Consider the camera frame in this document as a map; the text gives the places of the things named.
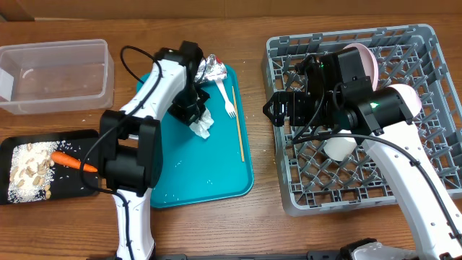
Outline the white round plate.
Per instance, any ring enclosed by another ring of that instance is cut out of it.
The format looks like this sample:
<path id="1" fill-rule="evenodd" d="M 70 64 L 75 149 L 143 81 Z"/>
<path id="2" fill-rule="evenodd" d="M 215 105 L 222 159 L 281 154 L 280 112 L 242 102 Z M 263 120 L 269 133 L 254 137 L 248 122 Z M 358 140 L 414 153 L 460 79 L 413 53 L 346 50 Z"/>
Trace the white round plate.
<path id="1" fill-rule="evenodd" d="M 351 43 L 344 47 L 344 49 L 356 48 L 359 51 L 362 65 L 365 70 L 365 74 L 370 77 L 372 82 L 372 90 L 376 91 L 378 87 L 378 62 L 372 51 L 360 43 Z"/>

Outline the orange carrot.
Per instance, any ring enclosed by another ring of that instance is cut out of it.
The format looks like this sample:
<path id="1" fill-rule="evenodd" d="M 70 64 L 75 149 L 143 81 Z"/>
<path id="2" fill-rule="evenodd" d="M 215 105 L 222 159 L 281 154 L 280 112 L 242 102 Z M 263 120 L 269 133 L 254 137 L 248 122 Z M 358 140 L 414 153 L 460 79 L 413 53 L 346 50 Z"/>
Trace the orange carrot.
<path id="1" fill-rule="evenodd" d="M 80 169 L 80 166 L 81 166 L 81 162 L 78 159 L 72 156 L 69 156 L 63 152 L 53 152 L 51 154 L 51 159 L 55 163 L 59 165 L 67 166 L 69 168 Z M 96 173 L 97 168 L 85 163 L 83 167 L 83 171 L 90 172 L 90 173 Z"/>

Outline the white bowl with rice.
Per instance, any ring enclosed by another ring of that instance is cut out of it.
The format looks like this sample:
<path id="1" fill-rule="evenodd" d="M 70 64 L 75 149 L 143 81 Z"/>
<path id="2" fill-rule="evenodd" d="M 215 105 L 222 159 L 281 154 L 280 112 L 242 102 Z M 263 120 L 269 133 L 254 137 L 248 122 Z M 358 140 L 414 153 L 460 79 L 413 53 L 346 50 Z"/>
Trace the white bowl with rice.
<path id="1" fill-rule="evenodd" d="M 422 101 L 413 87 L 408 86 L 407 84 L 391 84 L 389 87 L 392 87 L 399 93 L 413 117 L 419 115 L 419 112 L 422 109 Z"/>

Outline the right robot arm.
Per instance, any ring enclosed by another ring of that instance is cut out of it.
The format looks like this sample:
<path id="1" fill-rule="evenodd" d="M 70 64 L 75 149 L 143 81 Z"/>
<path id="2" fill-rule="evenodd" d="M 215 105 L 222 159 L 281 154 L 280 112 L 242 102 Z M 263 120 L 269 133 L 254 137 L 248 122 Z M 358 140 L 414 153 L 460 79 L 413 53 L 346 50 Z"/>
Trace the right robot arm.
<path id="1" fill-rule="evenodd" d="M 380 248 L 374 240 L 343 248 L 344 259 L 459 259 L 461 212 L 430 162 L 414 119 L 422 102 L 406 84 L 378 86 L 378 63 L 359 43 L 295 65 L 303 91 L 275 92 L 263 113 L 275 126 L 299 128 L 293 144 L 322 141 L 341 161 L 361 146 L 385 177 L 411 229 L 415 251 Z"/>

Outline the white paper cup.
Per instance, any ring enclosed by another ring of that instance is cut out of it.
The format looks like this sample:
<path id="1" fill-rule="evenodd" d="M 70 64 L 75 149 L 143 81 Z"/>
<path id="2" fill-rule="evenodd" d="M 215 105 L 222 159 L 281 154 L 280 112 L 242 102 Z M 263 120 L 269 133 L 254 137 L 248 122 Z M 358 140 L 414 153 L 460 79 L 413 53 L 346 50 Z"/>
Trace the white paper cup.
<path id="1" fill-rule="evenodd" d="M 323 150 L 332 160 L 342 161 L 350 156 L 356 147 L 357 143 L 354 138 L 336 137 L 328 139 Z"/>

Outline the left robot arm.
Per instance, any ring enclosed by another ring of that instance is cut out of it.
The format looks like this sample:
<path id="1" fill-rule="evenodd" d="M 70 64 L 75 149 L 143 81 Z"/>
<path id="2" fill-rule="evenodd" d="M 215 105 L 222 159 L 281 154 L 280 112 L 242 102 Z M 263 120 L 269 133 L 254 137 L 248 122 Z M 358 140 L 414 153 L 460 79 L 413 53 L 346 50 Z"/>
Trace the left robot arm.
<path id="1" fill-rule="evenodd" d="M 98 173 L 105 178 L 118 215 L 119 244 L 115 259 L 154 259 L 150 230 L 150 196 L 162 172 L 161 121 L 170 114 L 206 136 L 213 124 L 196 75 L 204 61 L 197 43 L 178 50 L 161 48 L 149 55 L 152 70 L 141 88 L 119 111 L 100 119 Z"/>

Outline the white napkin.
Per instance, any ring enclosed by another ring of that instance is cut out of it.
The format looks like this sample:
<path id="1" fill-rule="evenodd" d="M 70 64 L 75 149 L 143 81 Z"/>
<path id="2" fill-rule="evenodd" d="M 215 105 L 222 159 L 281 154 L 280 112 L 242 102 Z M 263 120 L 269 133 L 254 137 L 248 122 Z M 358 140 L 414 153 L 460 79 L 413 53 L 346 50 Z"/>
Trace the white napkin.
<path id="1" fill-rule="evenodd" d="M 190 130 L 193 131 L 197 136 L 208 139 L 210 137 L 209 129 L 214 124 L 214 120 L 210 111 L 206 108 L 202 116 L 191 123 L 189 126 Z"/>

